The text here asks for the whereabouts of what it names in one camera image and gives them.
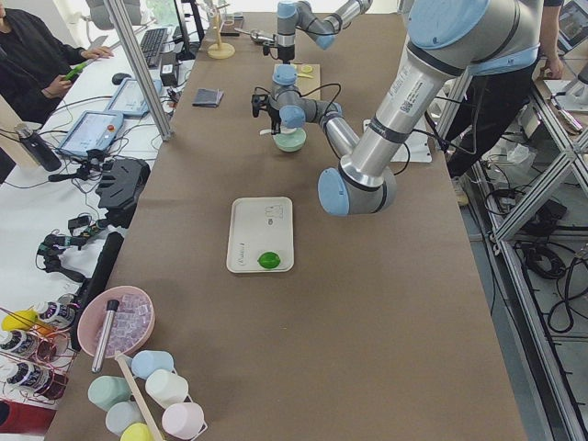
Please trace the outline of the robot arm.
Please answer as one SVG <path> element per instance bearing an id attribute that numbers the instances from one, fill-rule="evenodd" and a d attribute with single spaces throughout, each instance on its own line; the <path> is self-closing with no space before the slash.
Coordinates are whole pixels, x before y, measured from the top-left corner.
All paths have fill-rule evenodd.
<path id="1" fill-rule="evenodd" d="M 318 17 L 308 1 L 279 1 L 277 3 L 277 32 L 269 42 L 263 43 L 265 56 L 277 50 L 276 60 L 289 64 L 295 59 L 295 37 L 298 30 L 304 32 L 319 48 L 327 50 L 335 37 L 355 17 L 365 14 L 372 1 L 346 1 L 325 18 Z"/>
<path id="2" fill-rule="evenodd" d="M 290 62 L 296 31 L 327 49 L 370 6 L 369 1 L 348 1 L 324 19 L 306 1 L 277 6 L 274 44 L 281 64 L 265 105 L 273 130 L 317 123 L 340 154 L 337 167 L 322 171 L 318 182 L 322 208 L 334 216 L 376 213 L 392 203 L 396 181 L 390 161 L 446 81 L 463 72 L 518 70 L 538 53 L 540 1 L 415 1 L 405 20 L 406 57 L 364 133 L 356 135 L 338 104 L 302 97 Z"/>

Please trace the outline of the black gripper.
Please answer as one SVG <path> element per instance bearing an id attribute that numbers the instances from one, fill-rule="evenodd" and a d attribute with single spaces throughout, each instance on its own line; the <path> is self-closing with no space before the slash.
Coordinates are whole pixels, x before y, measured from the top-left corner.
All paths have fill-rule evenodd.
<path id="1" fill-rule="evenodd" d="M 278 46 L 277 57 L 283 63 L 290 63 L 294 59 L 294 47 L 293 46 Z"/>
<path id="2" fill-rule="evenodd" d="M 279 110 L 275 108 L 269 109 L 269 117 L 271 119 L 271 133 L 272 134 L 279 134 L 281 132 L 281 117 L 279 114 Z"/>

